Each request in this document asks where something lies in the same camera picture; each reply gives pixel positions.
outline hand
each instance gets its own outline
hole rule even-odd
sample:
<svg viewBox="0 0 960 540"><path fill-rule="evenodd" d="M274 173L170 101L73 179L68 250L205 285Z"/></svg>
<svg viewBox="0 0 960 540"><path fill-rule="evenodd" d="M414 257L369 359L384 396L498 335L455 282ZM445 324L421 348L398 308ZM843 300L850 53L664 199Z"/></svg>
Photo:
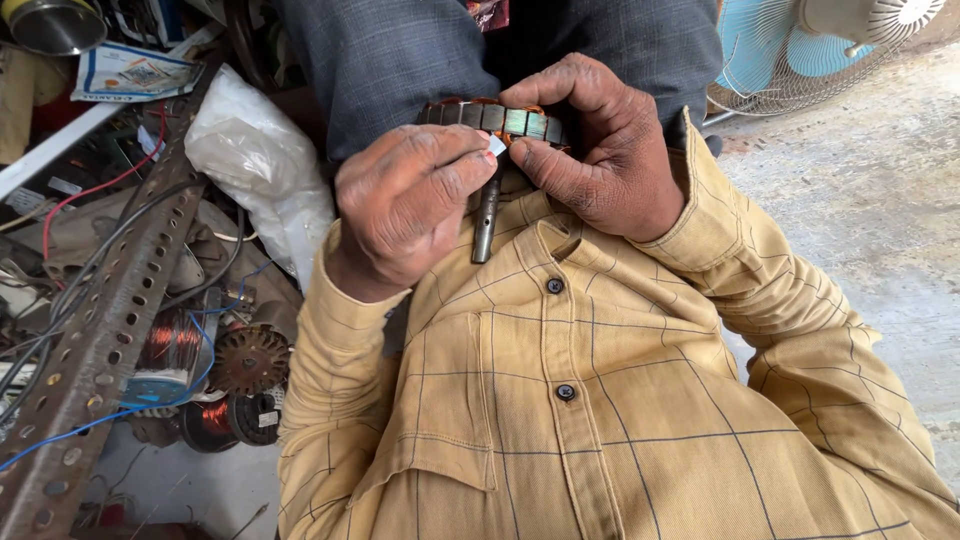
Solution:
<svg viewBox="0 0 960 540"><path fill-rule="evenodd" d="M680 217L684 195L670 172L653 97L577 53L500 93L501 105L512 108L563 99L581 113L589 149L583 162L528 137L511 145L511 159L595 229L641 243L663 236Z"/></svg>
<svg viewBox="0 0 960 540"><path fill-rule="evenodd" d="M334 183L343 222L326 273L361 302L420 280L456 245L467 197L496 170L490 136L466 126L403 126L347 160Z"/></svg>

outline shirt pocket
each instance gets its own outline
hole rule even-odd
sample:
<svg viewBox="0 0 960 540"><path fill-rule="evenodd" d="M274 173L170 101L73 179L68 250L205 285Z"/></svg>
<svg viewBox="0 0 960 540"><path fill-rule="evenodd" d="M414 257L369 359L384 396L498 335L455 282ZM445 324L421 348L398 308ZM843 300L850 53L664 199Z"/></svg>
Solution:
<svg viewBox="0 0 960 540"><path fill-rule="evenodd" d="M350 504L408 469L496 489L479 329L479 315L461 313L407 345L393 414Z"/></svg>

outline blue fan blade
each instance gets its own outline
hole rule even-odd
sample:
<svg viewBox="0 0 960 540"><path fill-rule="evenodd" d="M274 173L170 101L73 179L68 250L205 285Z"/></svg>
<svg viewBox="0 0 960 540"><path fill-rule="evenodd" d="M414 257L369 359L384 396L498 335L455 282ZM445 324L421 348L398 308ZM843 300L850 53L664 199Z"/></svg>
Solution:
<svg viewBox="0 0 960 540"><path fill-rule="evenodd" d="M717 30L724 70L716 83L750 95L770 84L778 53L795 22L793 2L727 0Z"/></svg>
<svg viewBox="0 0 960 540"><path fill-rule="evenodd" d="M811 36L799 28L790 33L786 44L786 61L790 68L805 77L824 77L850 67L874 50L866 45L853 58L843 54L853 46L849 39L820 34Z"/></svg>

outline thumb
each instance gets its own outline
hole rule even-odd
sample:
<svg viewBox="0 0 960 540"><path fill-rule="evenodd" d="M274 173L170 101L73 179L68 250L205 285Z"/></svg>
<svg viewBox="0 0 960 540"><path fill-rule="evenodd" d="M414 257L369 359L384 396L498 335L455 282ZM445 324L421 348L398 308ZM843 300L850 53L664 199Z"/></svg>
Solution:
<svg viewBox="0 0 960 540"><path fill-rule="evenodd" d="M510 158L540 189L580 213L592 206L593 167L550 143L523 137L510 145Z"/></svg>

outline shirt cuff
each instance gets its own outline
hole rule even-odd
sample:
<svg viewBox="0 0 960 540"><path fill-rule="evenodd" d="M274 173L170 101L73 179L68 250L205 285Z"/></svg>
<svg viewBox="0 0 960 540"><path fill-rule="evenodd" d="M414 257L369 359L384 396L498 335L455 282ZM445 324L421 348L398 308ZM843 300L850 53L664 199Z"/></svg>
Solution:
<svg viewBox="0 0 960 540"><path fill-rule="evenodd" d="M338 219L330 226L319 253L314 258L313 276L306 293L303 309L310 319L310 327L318 332L330 347L353 351L370 344L372 333L383 332L393 309L410 294L411 289L374 304L349 297L337 288L326 274L325 262L340 245Z"/></svg>
<svg viewBox="0 0 960 540"><path fill-rule="evenodd" d="M686 207L677 223L661 238L631 241L640 251L682 272L704 272L736 253L743 245L739 199L720 172L704 138L684 109L684 156L671 160L674 178L686 194Z"/></svg>

